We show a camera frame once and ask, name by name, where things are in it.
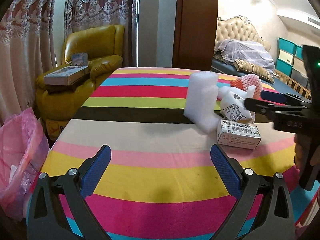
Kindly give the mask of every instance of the lace curtain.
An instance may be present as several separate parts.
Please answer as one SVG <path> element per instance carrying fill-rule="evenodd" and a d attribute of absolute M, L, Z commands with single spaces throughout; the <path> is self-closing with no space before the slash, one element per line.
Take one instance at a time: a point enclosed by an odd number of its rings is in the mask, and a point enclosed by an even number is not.
<path fill-rule="evenodd" d="M 35 101 L 36 77 L 56 66 L 54 0 L 14 0 L 0 21 L 0 125 Z"/>
<path fill-rule="evenodd" d="M 68 0 L 65 38 L 74 32 L 109 24 L 124 26 L 123 66 L 136 66 L 135 0 Z"/>

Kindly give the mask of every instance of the plastic bag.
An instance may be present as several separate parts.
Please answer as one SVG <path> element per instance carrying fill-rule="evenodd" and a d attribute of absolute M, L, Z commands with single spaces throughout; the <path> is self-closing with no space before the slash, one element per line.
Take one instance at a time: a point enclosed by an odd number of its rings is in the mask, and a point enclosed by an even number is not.
<path fill-rule="evenodd" d="M 26 193 L 48 151 L 48 140 L 31 107 L 5 120 L 0 128 L 0 205 L 7 216 L 22 219 Z"/>

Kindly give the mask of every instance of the tufted headboard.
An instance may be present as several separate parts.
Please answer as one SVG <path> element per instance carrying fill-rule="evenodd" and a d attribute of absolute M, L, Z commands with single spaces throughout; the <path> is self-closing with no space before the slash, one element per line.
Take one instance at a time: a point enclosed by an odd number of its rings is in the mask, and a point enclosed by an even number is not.
<path fill-rule="evenodd" d="M 218 17 L 215 44 L 217 44 L 218 41 L 225 39 L 255 41 L 261 43 L 266 51 L 271 49 L 271 44 L 260 38 L 257 30 L 247 17 L 236 16 L 226 20 L 222 20 L 221 17 Z"/>

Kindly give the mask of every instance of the colorful tablecloth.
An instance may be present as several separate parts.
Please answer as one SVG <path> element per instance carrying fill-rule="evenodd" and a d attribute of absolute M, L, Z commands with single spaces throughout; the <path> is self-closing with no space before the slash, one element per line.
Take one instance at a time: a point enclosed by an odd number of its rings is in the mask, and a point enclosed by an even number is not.
<path fill-rule="evenodd" d="M 216 133 L 203 134 L 183 116 L 192 72 L 115 71 L 79 109 L 48 155 L 42 171 L 56 176 L 79 167 L 103 144 L 111 147 L 110 165 L 86 201 L 113 239 L 208 240 L 235 203 L 210 160 Z M 218 85 L 228 86 L 234 78 L 220 75 Z M 255 150 L 225 151 L 257 174 L 282 172 L 298 221 L 319 184 L 310 192 L 298 186 L 292 134 L 274 131 L 271 123 L 257 126 L 262 140 Z M 250 228 L 260 200 L 256 198 L 242 232 Z M 71 228 L 81 234 L 66 200 L 61 201 Z"/>

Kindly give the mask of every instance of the beige stripe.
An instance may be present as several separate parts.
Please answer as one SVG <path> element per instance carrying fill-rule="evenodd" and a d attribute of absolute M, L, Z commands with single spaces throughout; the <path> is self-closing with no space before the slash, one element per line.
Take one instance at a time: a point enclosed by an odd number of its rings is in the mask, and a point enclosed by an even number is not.
<path fill-rule="evenodd" d="M 274 131 L 271 123 L 257 124 L 261 144 L 292 137 L 292 134 Z M 113 150 L 154 153 L 196 153 L 209 151 L 216 143 L 216 133 L 202 133 L 194 124 L 109 122 L 72 119 L 59 139 L 76 145 L 101 147 L 107 144 Z"/>

